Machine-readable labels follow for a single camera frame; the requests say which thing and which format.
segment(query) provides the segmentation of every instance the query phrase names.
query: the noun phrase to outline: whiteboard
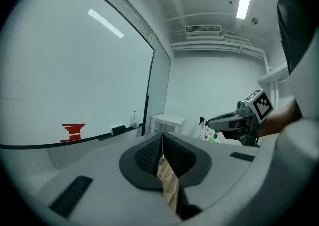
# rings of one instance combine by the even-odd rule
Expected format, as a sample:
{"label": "whiteboard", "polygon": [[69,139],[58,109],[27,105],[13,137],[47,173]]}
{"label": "whiteboard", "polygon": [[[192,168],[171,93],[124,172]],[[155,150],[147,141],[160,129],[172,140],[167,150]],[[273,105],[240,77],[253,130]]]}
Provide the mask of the whiteboard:
{"label": "whiteboard", "polygon": [[153,49],[103,0],[21,0],[0,36],[0,144],[81,139],[143,112]]}

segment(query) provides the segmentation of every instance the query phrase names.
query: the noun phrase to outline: red drawing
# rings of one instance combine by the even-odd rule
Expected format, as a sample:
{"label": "red drawing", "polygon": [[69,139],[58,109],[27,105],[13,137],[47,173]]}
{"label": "red drawing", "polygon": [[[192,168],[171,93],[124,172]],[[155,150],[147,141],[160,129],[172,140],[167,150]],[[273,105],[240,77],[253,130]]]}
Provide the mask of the red drawing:
{"label": "red drawing", "polygon": [[69,140],[61,140],[61,143],[64,142],[70,142],[70,141],[76,141],[81,139],[80,131],[81,128],[83,128],[85,124],[62,124],[62,127],[64,127],[67,131],[69,131],[70,139]]}

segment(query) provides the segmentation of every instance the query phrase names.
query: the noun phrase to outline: air vent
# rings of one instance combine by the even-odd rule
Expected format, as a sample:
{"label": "air vent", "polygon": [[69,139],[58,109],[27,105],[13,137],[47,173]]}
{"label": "air vent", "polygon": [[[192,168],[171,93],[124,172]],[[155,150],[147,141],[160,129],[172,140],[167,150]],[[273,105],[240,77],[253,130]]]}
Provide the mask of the air vent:
{"label": "air vent", "polygon": [[220,35],[220,25],[192,25],[186,26],[185,32],[187,36],[193,35]]}

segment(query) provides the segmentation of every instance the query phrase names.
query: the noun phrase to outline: person's arm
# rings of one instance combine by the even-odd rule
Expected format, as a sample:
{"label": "person's arm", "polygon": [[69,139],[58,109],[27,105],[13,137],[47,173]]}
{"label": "person's arm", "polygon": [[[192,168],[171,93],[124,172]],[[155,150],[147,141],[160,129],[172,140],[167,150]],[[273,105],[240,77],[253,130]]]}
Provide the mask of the person's arm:
{"label": "person's arm", "polygon": [[280,133],[287,125],[298,120],[297,104],[293,99],[282,111],[271,114],[261,126],[258,137]]}

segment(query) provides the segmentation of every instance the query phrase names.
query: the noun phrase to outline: fluorescent light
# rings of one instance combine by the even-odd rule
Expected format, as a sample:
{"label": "fluorescent light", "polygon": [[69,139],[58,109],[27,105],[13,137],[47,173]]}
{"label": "fluorescent light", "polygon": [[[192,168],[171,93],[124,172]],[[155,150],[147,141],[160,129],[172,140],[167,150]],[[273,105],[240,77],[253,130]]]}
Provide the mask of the fluorescent light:
{"label": "fluorescent light", "polygon": [[105,26],[108,30],[110,30],[113,34],[115,34],[118,38],[123,38],[124,35],[118,31],[114,26],[108,23],[104,18],[102,18],[98,13],[94,10],[89,10],[88,15],[95,18],[98,22],[100,22],[103,26]]}
{"label": "fluorescent light", "polygon": [[237,18],[245,19],[250,0],[239,0]]}

